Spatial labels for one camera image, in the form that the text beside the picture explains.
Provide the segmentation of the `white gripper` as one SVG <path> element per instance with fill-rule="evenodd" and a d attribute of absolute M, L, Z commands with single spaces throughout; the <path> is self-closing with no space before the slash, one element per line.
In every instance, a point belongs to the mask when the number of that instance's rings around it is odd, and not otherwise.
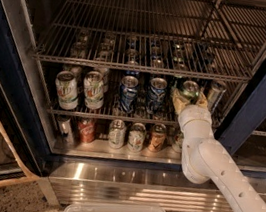
<path fill-rule="evenodd" d="M 203 92 L 199 93 L 196 105 L 189 105 L 189 100 L 181 96 L 178 89 L 172 94 L 175 113 L 178 114 L 179 127 L 193 126 L 207 134 L 212 134 L 211 113 L 207 110 L 208 100 Z"/>

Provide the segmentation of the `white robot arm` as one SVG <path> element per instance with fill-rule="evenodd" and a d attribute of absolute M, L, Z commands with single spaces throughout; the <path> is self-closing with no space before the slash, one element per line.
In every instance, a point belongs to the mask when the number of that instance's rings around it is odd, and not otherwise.
<path fill-rule="evenodd" d="M 228 151 L 213 136 L 207 100 L 192 104 L 179 90 L 172 94 L 183 133 L 181 164 L 191 183 L 213 181 L 233 212 L 266 212 L 266 202 L 252 188 Z"/>

